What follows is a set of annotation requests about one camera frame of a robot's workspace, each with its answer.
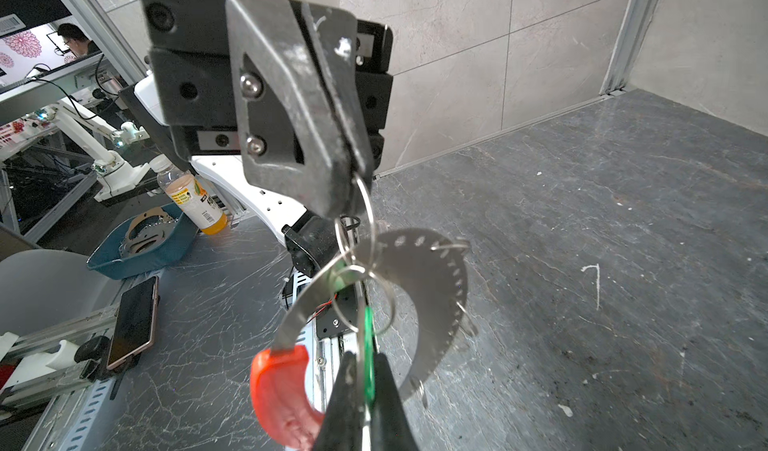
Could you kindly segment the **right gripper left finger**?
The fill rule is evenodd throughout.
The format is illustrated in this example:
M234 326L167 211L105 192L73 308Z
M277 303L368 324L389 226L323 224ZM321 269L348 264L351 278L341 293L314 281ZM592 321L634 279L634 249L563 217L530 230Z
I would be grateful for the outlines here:
M358 402L357 356L345 352L313 451L360 451L363 414Z

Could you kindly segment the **green key tag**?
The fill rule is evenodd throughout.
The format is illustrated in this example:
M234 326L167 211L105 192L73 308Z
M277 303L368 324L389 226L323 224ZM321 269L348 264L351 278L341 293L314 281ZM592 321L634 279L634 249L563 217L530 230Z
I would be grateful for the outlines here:
M368 303L365 281L369 273L358 264L342 265L335 271L334 284L351 285L355 289L357 311L356 322L350 327L357 340L357 379L358 401L362 410L369 408L375 400L374 371L374 323L373 311Z

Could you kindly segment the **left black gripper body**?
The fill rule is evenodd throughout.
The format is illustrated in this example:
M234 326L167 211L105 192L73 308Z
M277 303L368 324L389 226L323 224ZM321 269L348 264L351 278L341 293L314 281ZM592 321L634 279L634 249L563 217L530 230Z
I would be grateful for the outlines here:
M225 1L141 0L163 118L182 158L242 156ZM355 18L356 86L375 169L382 161L393 84L393 34L385 25Z

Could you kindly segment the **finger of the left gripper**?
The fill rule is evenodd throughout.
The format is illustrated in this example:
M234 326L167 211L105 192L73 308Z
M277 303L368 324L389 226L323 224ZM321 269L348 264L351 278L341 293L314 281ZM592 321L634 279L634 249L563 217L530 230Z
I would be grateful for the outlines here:
M301 15L351 168L370 178L375 160L356 86L357 19L348 11L310 2L302 3Z
M226 0L246 180L328 219L356 211L351 161L298 0Z

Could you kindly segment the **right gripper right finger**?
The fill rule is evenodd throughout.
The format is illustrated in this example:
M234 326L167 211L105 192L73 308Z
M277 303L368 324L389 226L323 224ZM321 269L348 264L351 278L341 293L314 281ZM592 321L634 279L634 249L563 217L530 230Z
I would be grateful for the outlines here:
M374 353L367 359L367 406L372 451L417 451L387 357Z

